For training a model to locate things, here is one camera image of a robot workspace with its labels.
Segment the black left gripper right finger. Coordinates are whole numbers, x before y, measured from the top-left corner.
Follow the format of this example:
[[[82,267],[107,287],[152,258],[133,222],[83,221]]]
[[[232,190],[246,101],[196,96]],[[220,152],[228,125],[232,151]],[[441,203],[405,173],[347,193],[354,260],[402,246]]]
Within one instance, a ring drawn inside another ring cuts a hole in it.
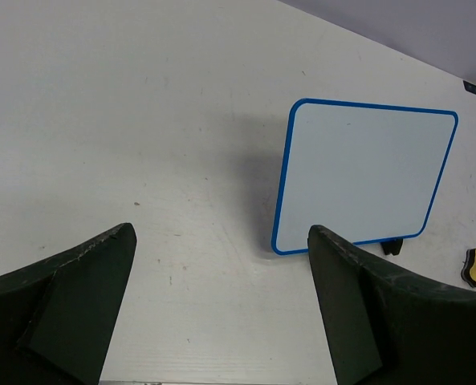
[[[340,384],[476,384],[476,292],[310,228],[308,256]]]

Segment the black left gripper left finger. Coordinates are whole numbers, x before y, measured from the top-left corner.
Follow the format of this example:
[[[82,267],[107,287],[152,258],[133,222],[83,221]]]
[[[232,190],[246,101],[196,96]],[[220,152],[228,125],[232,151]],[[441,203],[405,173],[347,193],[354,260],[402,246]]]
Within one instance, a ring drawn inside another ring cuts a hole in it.
[[[97,384],[136,252],[119,224],[0,276],[0,384]]]

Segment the blue framed small whiteboard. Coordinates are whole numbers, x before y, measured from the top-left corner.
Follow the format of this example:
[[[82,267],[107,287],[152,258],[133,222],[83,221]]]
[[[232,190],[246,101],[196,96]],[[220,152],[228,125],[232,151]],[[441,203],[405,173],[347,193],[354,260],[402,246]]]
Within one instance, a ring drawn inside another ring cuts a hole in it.
[[[419,236],[458,123],[448,110],[298,100],[287,122],[272,250],[305,253],[313,225],[356,245]]]

